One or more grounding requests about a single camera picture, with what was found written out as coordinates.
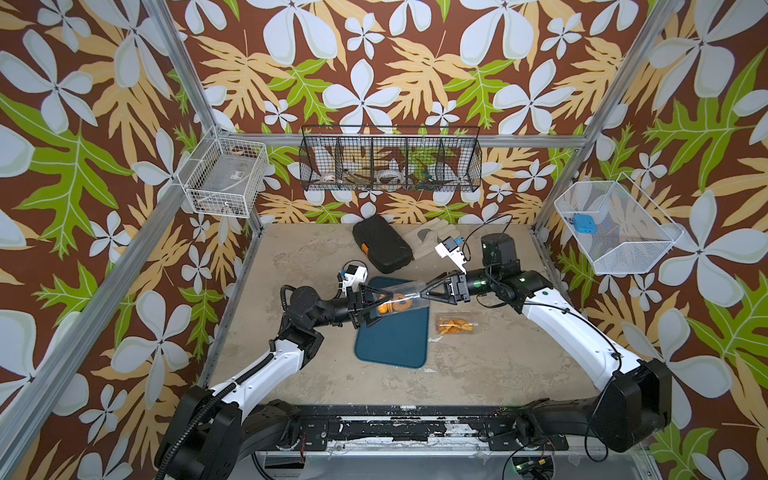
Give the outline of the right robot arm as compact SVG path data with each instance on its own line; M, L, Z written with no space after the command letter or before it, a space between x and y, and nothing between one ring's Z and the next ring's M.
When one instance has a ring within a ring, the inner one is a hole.
M466 268L463 243L448 237L435 250L456 270L434 278L419 295L456 305L494 294L555 340L584 370L598 393L572 401L540 400L524 406L515 421L518 440L552 436L595 438L625 452L670 425L672 373L659 360L643 360L582 316L541 273L524 270L514 240L505 233L481 239L482 266Z

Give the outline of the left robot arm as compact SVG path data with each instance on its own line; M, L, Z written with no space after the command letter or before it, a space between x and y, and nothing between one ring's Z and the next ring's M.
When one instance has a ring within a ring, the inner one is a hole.
M363 285L344 297L323 299L311 286L280 289L277 335L258 359L211 389L191 387L182 397L155 456L158 479L226 479L240 460L243 421L259 403L317 354L318 329L372 322L395 294Z

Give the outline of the round brown cookie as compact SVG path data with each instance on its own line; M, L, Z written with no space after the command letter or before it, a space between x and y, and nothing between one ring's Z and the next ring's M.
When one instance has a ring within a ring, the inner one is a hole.
M413 300L404 295L395 295L392 299L394 312L403 312L413 306Z

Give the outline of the clear plastic cookie jar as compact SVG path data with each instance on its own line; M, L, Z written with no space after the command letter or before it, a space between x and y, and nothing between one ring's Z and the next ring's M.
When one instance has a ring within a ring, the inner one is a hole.
M377 287L377 290L380 291L378 300L384 299L384 302L372 311L371 316L378 319L428 308L430 301L421 295L421 291L425 288L426 283L423 281L409 281L393 286Z

